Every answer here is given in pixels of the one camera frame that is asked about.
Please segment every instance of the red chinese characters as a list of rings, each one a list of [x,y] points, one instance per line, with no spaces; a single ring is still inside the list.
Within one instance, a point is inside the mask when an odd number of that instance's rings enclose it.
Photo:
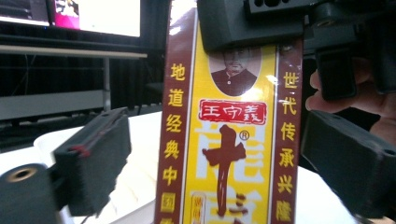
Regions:
[[[200,101],[201,120],[263,125],[266,117],[267,105],[261,102]]]

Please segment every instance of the seasoning package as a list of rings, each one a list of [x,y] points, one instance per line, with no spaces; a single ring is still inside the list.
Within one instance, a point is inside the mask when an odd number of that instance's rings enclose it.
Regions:
[[[155,223],[293,223],[301,40],[205,52],[194,1],[168,34]]]

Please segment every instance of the registered trademark symbol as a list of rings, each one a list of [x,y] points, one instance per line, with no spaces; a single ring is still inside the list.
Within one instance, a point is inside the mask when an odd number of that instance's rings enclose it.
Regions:
[[[250,137],[250,133],[248,131],[242,131],[239,133],[239,138],[243,141],[248,140]]]

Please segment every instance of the white table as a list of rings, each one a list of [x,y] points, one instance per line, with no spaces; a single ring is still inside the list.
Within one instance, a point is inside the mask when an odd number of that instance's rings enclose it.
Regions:
[[[90,217],[86,223],[151,223],[154,213],[157,179],[158,150],[162,113],[129,118],[132,153],[122,170],[111,202],[99,218]],[[40,157],[39,149],[53,150],[80,128],[47,133],[35,140],[35,146],[0,155],[0,174],[28,161],[51,163],[47,156]],[[81,223],[83,217],[74,217],[68,223]],[[320,176],[302,167],[298,168],[297,224],[355,224],[335,194]]]

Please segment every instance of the finger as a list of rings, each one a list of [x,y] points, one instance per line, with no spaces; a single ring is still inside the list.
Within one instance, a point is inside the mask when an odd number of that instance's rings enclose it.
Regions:
[[[396,120],[382,118],[373,125],[370,133],[396,146]]]
[[[373,77],[371,76],[372,69],[368,60],[362,58],[353,58],[352,62],[356,84],[361,84],[365,81],[373,81]],[[321,90],[318,70],[311,75],[309,83],[312,88]]]
[[[321,96],[321,91],[317,91],[313,96],[306,99],[305,107],[307,110],[321,110],[329,113],[336,113],[353,105],[355,100],[355,98],[346,98],[337,101],[325,101]]]
[[[396,93],[378,94],[373,83],[363,83],[355,98],[351,106],[386,119],[396,119]]]

